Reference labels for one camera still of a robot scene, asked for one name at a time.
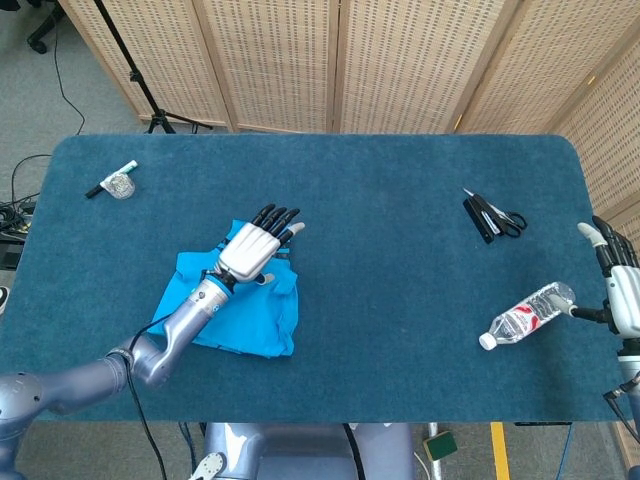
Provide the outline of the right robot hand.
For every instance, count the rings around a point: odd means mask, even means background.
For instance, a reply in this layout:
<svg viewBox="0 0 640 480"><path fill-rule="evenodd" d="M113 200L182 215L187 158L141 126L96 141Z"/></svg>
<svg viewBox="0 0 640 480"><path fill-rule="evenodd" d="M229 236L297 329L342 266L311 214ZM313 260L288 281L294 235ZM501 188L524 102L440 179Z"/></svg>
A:
<svg viewBox="0 0 640 480"><path fill-rule="evenodd" d="M618 337L639 338L639 257L632 243L602 218L593 215L594 226L577 224L578 231L596 253L607 298L601 309L579 307L551 294L551 304L574 318L606 324Z"/></svg>

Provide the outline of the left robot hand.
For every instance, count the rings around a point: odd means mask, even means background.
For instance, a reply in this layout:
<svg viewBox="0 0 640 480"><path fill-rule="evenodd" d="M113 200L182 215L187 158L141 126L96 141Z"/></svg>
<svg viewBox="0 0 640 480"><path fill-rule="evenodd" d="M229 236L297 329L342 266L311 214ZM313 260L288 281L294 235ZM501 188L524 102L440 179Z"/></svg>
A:
<svg viewBox="0 0 640 480"><path fill-rule="evenodd" d="M265 265L305 228L303 222L293 223L299 213L298 208L264 206L228 240L213 267L201 272L200 280L216 282L228 294L234 293L237 284L265 283Z"/></svg>

